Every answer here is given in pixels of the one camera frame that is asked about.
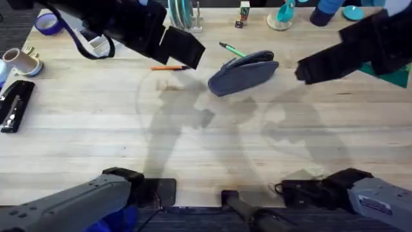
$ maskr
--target green pen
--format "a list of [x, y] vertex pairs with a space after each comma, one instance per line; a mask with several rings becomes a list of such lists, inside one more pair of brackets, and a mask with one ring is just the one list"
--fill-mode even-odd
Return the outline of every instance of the green pen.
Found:
[[245, 56], [246, 56], [245, 54], [237, 51], [234, 47], [232, 47], [232, 46], [229, 45], [229, 44], [225, 44], [225, 43], [222, 43], [222, 42], [219, 42], [219, 44], [220, 44], [220, 46], [226, 48], [227, 50], [233, 52], [234, 54], [236, 54], [236, 55], [238, 55], [238, 56], [240, 56], [240, 57], [245, 57]]

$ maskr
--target wooden table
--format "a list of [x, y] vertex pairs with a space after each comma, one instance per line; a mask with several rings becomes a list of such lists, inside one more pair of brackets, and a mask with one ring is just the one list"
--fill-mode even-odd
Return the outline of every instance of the wooden table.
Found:
[[[238, 9], [201, 10], [204, 32], [196, 36], [206, 51], [197, 70], [184, 72], [152, 72], [157, 62], [124, 46], [112, 60], [89, 61], [67, 32], [46, 37], [33, 29], [26, 45], [46, 69], [30, 79], [37, 87], [19, 133], [0, 134], [0, 205], [70, 188], [113, 166], [176, 178], [179, 206], [219, 206], [223, 189], [278, 206], [268, 185], [302, 169], [354, 167], [412, 189], [411, 90], [361, 72], [305, 86], [296, 62], [338, 43], [337, 30], [351, 23], [337, 14], [317, 28], [308, 20], [313, 8], [298, 8], [293, 27], [276, 32], [265, 21], [274, 10], [251, 9], [244, 29], [234, 27]], [[216, 97], [207, 81], [234, 57], [219, 41], [243, 53], [272, 50], [280, 67], [265, 84]]]

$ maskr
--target orange pencil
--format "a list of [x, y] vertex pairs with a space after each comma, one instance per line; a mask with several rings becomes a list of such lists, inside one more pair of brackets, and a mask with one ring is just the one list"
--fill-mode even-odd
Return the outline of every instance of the orange pencil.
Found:
[[173, 71], [180, 71], [189, 69], [189, 66], [158, 66], [158, 67], [151, 67], [152, 70], [173, 70]]

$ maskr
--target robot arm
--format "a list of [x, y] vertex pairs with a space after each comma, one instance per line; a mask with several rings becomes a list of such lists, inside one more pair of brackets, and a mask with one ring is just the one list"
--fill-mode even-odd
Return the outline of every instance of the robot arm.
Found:
[[365, 171], [349, 168], [324, 180], [284, 180], [278, 186], [286, 207], [340, 208], [403, 231], [412, 228], [412, 191], [388, 184]]
[[97, 35], [106, 35], [126, 47], [166, 64], [169, 57], [196, 68], [205, 47], [190, 33], [174, 27], [165, 31], [166, 9], [151, 0], [8, 0], [15, 10], [38, 2], [83, 21]]
[[[128, 205], [151, 203], [151, 196], [146, 193], [157, 190], [153, 180], [156, 179], [145, 179], [141, 173], [127, 169], [106, 169], [95, 180], [74, 188], [20, 206], [0, 209], [0, 231], [81, 232]], [[163, 180], [168, 180], [164, 184], [169, 191], [167, 198], [173, 199], [173, 205], [175, 196], [170, 193], [175, 194], [176, 181]]]
[[339, 31], [341, 43], [298, 62], [296, 77], [306, 84], [340, 79], [371, 63], [377, 75], [412, 62], [412, 3], [387, 0], [387, 9]]

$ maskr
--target roll of tape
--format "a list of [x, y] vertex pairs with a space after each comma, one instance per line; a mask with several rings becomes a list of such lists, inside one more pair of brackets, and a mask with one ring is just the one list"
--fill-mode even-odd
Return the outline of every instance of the roll of tape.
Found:
[[53, 13], [39, 16], [36, 19], [34, 27], [43, 35], [54, 35], [63, 29], [63, 25]]

